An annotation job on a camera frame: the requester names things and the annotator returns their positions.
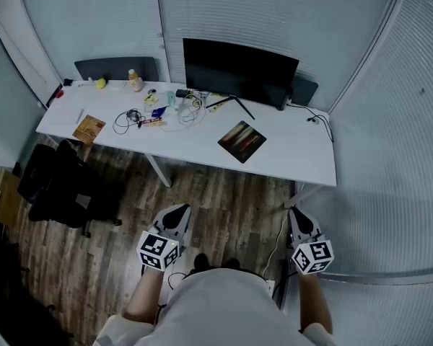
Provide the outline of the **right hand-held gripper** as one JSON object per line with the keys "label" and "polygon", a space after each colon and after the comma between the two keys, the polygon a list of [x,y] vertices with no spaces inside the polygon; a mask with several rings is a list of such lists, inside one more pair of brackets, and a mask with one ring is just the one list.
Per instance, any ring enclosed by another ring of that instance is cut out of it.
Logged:
{"label": "right hand-held gripper", "polygon": [[318,221],[299,208],[290,208],[287,218],[292,238],[289,262],[302,275],[325,271],[334,261],[334,253],[331,241],[320,233]]}

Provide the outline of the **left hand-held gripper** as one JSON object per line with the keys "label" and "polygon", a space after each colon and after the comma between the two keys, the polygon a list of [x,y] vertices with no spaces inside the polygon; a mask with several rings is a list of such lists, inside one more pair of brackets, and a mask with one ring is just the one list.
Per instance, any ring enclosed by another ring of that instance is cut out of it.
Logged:
{"label": "left hand-held gripper", "polygon": [[154,218],[153,224],[160,230],[169,230],[173,238],[143,231],[136,248],[141,263],[162,272],[173,264],[184,251],[184,246],[175,240],[175,237],[184,237],[190,217],[191,206],[187,203],[161,210]]}

